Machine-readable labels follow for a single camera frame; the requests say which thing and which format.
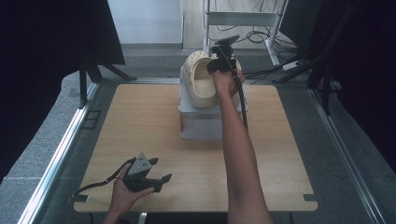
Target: black curtain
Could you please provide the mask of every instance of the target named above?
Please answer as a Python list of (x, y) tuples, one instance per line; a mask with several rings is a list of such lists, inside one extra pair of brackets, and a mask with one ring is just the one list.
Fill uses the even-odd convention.
[(332, 53), (346, 110), (396, 171), (396, 6), (360, 1)]
[(125, 62), (106, 0), (1, 1), (0, 29), (3, 179), (84, 53), (107, 63)]

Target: human arm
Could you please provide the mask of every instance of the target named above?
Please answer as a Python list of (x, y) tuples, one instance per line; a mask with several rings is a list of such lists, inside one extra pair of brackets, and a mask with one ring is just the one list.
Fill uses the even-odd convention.
[(103, 221), (104, 224), (119, 223), (121, 216), (128, 212), (137, 200), (154, 192), (154, 188), (133, 192), (125, 186), (121, 178), (125, 176), (130, 166), (131, 164), (128, 163), (120, 172), (119, 178), (114, 181), (111, 204)]
[[(229, 223), (273, 223), (262, 193), (257, 160), (248, 131), (233, 104), (237, 87), (231, 73), (212, 74), (222, 119)], [(238, 70), (241, 82), (242, 71)]]

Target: wire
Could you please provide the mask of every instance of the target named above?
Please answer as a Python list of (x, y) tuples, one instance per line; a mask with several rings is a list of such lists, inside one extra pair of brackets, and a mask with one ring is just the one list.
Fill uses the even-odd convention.
[(236, 74), (236, 71), (233, 69), (233, 66), (231, 65), (231, 63), (227, 60), (227, 57), (225, 56), (224, 52), (221, 50), (221, 48), (218, 48), (221, 56), (225, 59), (225, 61), (227, 62), (228, 66), (231, 69), (231, 73), (233, 74), (233, 80), (236, 83), (236, 86), (238, 88), (239, 91), (239, 100), (241, 102), (241, 107), (242, 107), (242, 119), (244, 121), (245, 127), (248, 130), (248, 118), (247, 118), (247, 110), (245, 107), (245, 95), (244, 95), (244, 91), (242, 90), (242, 83), (241, 80), (239, 80), (238, 75)]
[(277, 0), (275, 0), (273, 12), (275, 12), (276, 3), (277, 3)]
[(231, 6), (231, 0), (228, 0), (228, 6), (230, 6), (231, 11), (233, 11), (233, 7)]
[(281, 56), (281, 53), (290, 53), (290, 51), (288, 50), (281, 50), (277, 52), (277, 57), (282, 59), (283, 61), (287, 61), (287, 59), (285, 59), (284, 57)]
[(218, 28), (218, 31), (229, 31), (229, 30), (232, 30), (233, 28), (236, 28), (238, 26), (232, 26), (232, 27), (226, 28), (226, 29), (220, 29), (218, 25), (216, 25), (216, 27)]
[(287, 44), (291, 44), (291, 45), (297, 46), (295, 43), (291, 43), (291, 42), (289, 42), (289, 41), (282, 40), (282, 39), (279, 39), (279, 38), (276, 38), (276, 40), (278, 40), (278, 41), (280, 41), (280, 42), (284, 42), (284, 43), (287, 43)]
[(280, 66), (274, 67), (272, 69), (259, 71), (259, 72), (245, 73), (245, 78), (246, 79), (254, 79), (254, 78), (256, 78), (257, 80), (255, 80), (254, 82), (251, 83), (251, 85), (253, 85), (254, 83), (256, 83), (256, 82), (258, 82), (260, 80), (264, 80), (268, 75), (270, 75), (273, 72), (275, 72), (275, 71), (279, 70), (280, 68), (282, 68), (283, 65), (285, 65), (287, 63), (294, 62), (294, 61), (298, 60), (301, 57), (302, 57), (301, 55), (297, 54), (297, 55), (291, 57), (290, 59), (286, 60)]
[(133, 163), (134, 159), (128, 160), (126, 161), (113, 175), (111, 175), (109, 178), (107, 178), (105, 181), (103, 182), (98, 182), (98, 183), (93, 183), (90, 185), (87, 185), (79, 190), (77, 190), (76, 192), (73, 193), (72, 198), (74, 198), (75, 196), (79, 195), (82, 191), (85, 191), (87, 189), (93, 189), (93, 188), (97, 188), (97, 187), (102, 187), (108, 183), (110, 183), (110, 181), (112, 181), (113, 179), (117, 178), (117, 175), (120, 173), (120, 171), (122, 170), (122, 168), (128, 164), (128, 163)]
[(205, 0), (202, 3), (202, 12), (203, 12), (202, 20), (204, 22), (204, 30), (206, 30), (206, 26), (205, 26)]
[(288, 49), (289, 51), (297, 51), (297, 48), (282, 46), (278, 41), (281, 41), (281, 40), (276, 38), (274, 40), (274, 43), (275, 43), (276, 47), (278, 47), (279, 49)]
[(256, 6), (259, 5), (259, 3), (260, 3), (261, 1), (264, 1), (264, 0), (259, 0), (259, 1), (257, 2), (257, 4), (254, 6), (254, 8), (251, 10), (251, 12), (254, 12), (254, 9), (256, 8)]
[(265, 9), (267, 9), (267, 7), (268, 7), (268, 0), (267, 0), (267, 2), (265, 3), (265, 8), (262, 9), (262, 6), (264, 5), (264, 2), (265, 2), (265, 0), (262, 0), (262, 5), (260, 6), (260, 12), (264, 12)]
[[(258, 36), (261, 40), (259, 40), (259, 41), (252, 40), (251, 37), (254, 36), (254, 35), (255, 35), (255, 36)], [(261, 31), (254, 31), (254, 30), (253, 30), (253, 31), (247, 33), (247, 38), (248, 38), (248, 40), (249, 40), (250, 42), (256, 43), (256, 44), (260, 44), (260, 43), (264, 42), (268, 37), (269, 37), (269, 34), (267, 34), (267, 33), (265, 33), (265, 32), (261, 32)]]

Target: clog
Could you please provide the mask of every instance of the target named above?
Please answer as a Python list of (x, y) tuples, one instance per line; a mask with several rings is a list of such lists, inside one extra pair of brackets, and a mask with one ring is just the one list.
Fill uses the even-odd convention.
[(212, 59), (203, 51), (195, 51), (184, 62), (182, 75), (195, 107), (210, 107), (216, 104), (216, 89), (213, 77), (206, 70)]

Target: metal frame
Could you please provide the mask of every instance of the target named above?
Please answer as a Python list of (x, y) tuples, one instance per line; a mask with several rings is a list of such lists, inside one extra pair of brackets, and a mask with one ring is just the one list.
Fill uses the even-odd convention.
[[(88, 98), (91, 99), (99, 84), (92, 83), (88, 89)], [(33, 193), (29, 203), (26, 205), (20, 220), (18, 221), (19, 224), (22, 223), (33, 223), (35, 221), (35, 216), (41, 209), (47, 195), (50, 192), (50, 187), (52, 186), (56, 175), (58, 174), (61, 165), (64, 161), (67, 152), (70, 149), (70, 146), (73, 142), (73, 139), (76, 136), (79, 126), (81, 125), (85, 114), (88, 111), (90, 106), (90, 102), (87, 103), (83, 108), (78, 109), (75, 116), (72, 118), (72, 121), (67, 128), (64, 137), (61, 140), (58, 148), (56, 149), (52, 159), (49, 162), (49, 165), (44, 172), (43, 176), (41, 177), (40, 182), (38, 183), (37, 187), (35, 188), (35, 192)]]
[(137, 224), (145, 224), (147, 216), (148, 216), (147, 213), (140, 213), (139, 220), (137, 221)]
[(238, 26), (270, 26), (271, 35), (264, 41), (269, 56), (274, 66), (280, 66), (279, 59), (273, 49), (274, 40), (282, 21), (283, 12), (286, 8), (287, 0), (284, 0), (282, 7), (277, 13), (263, 12), (219, 12), (210, 11), (210, 0), (206, 2), (205, 12), (205, 39), (204, 52), (209, 54), (209, 26), (210, 25), (238, 25)]
[(372, 223), (385, 224), (386, 221), (379, 210), (379, 207), (375, 201), (375, 198), (372, 192), (367, 187), (366, 182), (364, 181), (361, 172), (358, 167), (355, 165), (352, 157), (350, 156), (347, 146), (344, 144), (343, 139), (341, 138), (339, 132), (337, 131), (334, 123), (332, 122), (332, 118), (327, 115), (326, 111), (321, 106), (320, 96), (318, 95), (318, 91), (309, 88), (308, 89), (310, 95), (312, 96), (314, 103), (317, 107), (318, 113), (322, 118), (322, 121), (329, 132), (329, 135), (334, 143), (334, 146), (340, 156), (342, 163), (344, 164), (346, 171), (352, 181), (355, 190), (358, 192), (358, 195), (361, 198), (361, 203), (368, 216), (370, 217)]

